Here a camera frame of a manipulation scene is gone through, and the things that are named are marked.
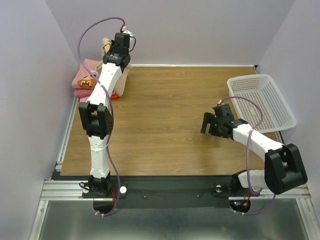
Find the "beige t shirt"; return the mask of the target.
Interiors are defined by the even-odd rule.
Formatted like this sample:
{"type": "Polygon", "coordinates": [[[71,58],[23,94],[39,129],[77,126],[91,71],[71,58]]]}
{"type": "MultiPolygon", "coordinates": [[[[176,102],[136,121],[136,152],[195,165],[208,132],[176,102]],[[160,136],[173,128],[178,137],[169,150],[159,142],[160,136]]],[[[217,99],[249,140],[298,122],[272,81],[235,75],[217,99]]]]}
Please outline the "beige t shirt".
{"type": "MultiPolygon", "coordinates": [[[[101,42],[102,42],[101,56],[103,57],[110,50],[112,41],[109,38],[104,37],[101,42]]],[[[129,71],[132,68],[133,66],[129,63],[115,84],[113,92],[117,93],[120,97],[124,93],[127,76],[129,74],[129,71]]]]}

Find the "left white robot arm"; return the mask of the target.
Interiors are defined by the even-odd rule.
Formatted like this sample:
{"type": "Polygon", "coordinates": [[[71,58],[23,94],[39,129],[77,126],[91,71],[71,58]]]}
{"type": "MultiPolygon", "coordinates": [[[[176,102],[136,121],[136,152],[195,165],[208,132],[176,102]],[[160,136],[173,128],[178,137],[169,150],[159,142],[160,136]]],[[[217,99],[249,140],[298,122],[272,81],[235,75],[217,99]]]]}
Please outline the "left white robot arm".
{"type": "Polygon", "coordinates": [[[113,91],[121,89],[119,78],[131,60],[132,39],[133,34],[127,30],[115,34],[109,51],[103,56],[97,85],[87,101],[78,106],[91,155],[91,169],[88,182],[83,184],[84,192],[102,198],[112,193],[107,151],[114,126],[113,114],[109,111],[110,97],[113,91]]]}

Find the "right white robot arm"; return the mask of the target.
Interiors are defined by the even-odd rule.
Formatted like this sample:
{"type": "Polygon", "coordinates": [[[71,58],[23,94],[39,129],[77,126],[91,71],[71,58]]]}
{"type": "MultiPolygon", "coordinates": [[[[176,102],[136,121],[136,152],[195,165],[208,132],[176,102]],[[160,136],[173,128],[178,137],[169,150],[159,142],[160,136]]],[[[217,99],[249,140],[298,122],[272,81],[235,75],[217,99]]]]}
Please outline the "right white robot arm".
{"type": "Polygon", "coordinates": [[[277,142],[253,129],[247,121],[236,119],[228,104],[217,105],[213,110],[214,113],[204,113],[200,132],[241,143],[247,148],[247,157],[254,152],[264,162],[263,170],[247,168],[232,175],[233,194],[269,189],[280,195],[307,183],[308,176],[296,145],[277,142]]]}

